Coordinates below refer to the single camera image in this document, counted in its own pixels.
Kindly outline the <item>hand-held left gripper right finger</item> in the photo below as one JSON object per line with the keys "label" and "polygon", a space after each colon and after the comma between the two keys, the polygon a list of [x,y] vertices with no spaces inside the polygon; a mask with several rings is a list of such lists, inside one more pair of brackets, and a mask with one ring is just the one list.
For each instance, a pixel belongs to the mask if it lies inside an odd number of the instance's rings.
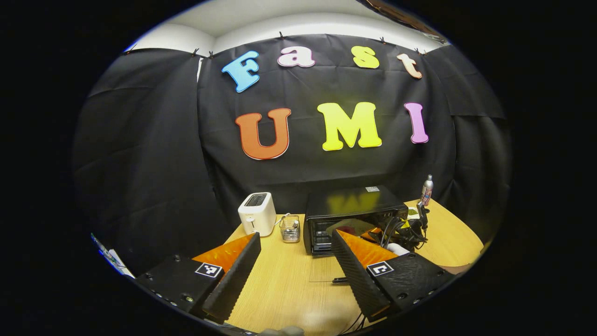
{"label": "hand-held left gripper right finger", "polygon": [[420,306],[456,278],[422,255],[398,256],[344,231],[332,233],[331,251],[369,322]]}

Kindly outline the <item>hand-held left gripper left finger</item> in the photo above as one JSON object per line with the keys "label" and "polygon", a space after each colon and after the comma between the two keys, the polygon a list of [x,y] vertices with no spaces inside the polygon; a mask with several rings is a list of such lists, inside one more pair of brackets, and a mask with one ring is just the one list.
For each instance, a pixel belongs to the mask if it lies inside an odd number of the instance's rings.
{"label": "hand-held left gripper left finger", "polygon": [[136,282],[180,311],[222,324],[230,318],[261,250],[260,234],[252,232],[194,258],[172,255]]}

